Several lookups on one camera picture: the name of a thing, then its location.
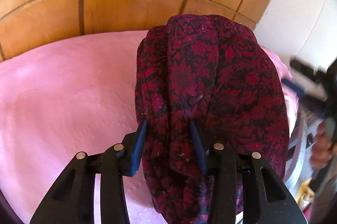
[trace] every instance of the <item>human hand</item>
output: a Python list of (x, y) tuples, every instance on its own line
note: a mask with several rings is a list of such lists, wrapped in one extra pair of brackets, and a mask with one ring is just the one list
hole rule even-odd
[(316, 142), (312, 146), (312, 156), (310, 157), (310, 164), (314, 169), (324, 168), (328, 164), (328, 161), (337, 155), (337, 143), (331, 147), (331, 140), (324, 134), (325, 125), (324, 122), (322, 122), (317, 127)]

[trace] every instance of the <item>red floral fabric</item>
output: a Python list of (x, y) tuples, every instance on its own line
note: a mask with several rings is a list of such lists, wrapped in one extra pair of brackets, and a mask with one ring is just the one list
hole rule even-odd
[[(206, 223), (214, 178), (202, 176), (189, 133), (196, 118), (241, 154), (261, 153), (284, 176), (289, 128), (276, 68), (247, 27), (218, 15), (177, 15), (137, 52), (135, 105), (148, 133), (143, 170), (169, 224)], [(242, 211), (238, 177), (237, 213)]]

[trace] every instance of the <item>floral pattern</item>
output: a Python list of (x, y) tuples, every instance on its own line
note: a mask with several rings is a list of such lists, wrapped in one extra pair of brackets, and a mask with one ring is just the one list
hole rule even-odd
[(284, 176), (289, 128), (281, 84), (243, 25), (218, 15), (177, 15), (152, 28), (137, 51), (135, 105), (138, 122), (148, 121), (144, 177), (169, 224), (207, 222), (214, 178), (198, 169), (191, 118), (226, 147), (261, 153)]

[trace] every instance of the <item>pink mattress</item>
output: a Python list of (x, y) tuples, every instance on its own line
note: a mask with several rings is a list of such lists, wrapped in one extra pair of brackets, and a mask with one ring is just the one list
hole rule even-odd
[[(0, 63), (0, 188), (24, 223), (76, 152), (104, 152), (136, 130), (136, 50), (146, 33), (76, 37)], [(280, 77), (290, 78), (265, 50)], [(284, 94), (292, 132), (297, 100), (290, 90)], [(152, 206), (141, 169), (124, 178), (124, 187), (131, 224), (166, 223)]]

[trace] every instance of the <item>white wall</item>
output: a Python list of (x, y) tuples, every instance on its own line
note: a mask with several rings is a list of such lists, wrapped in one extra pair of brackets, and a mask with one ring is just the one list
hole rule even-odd
[(271, 0), (254, 33), (285, 64), (297, 55), (327, 68), (337, 57), (337, 0)]

